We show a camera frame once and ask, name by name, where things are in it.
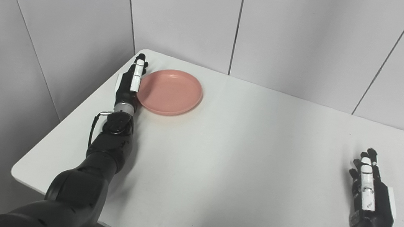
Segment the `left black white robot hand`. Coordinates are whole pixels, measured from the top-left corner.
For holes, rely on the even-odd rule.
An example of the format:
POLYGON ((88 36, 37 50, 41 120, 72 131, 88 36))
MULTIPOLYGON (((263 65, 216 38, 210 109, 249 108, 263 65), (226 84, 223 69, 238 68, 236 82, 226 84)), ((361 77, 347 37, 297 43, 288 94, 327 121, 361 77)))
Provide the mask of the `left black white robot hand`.
POLYGON ((114 112, 125 112, 131 116, 135 114, 139 105, 137 93, 147 67, 145 54, 139 53, 128 71, 118 76, 114 112))

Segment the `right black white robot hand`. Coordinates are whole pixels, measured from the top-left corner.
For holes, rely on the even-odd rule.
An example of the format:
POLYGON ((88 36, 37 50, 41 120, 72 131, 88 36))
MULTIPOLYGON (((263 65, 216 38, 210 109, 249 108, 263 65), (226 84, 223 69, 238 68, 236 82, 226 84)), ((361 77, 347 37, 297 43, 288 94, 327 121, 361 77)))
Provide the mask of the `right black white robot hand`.
POLYGON ((393 227, 390 191, 381 179, 377 154, 373 148, 362 151, 349 170, 353 198, 350 227, 393 227))

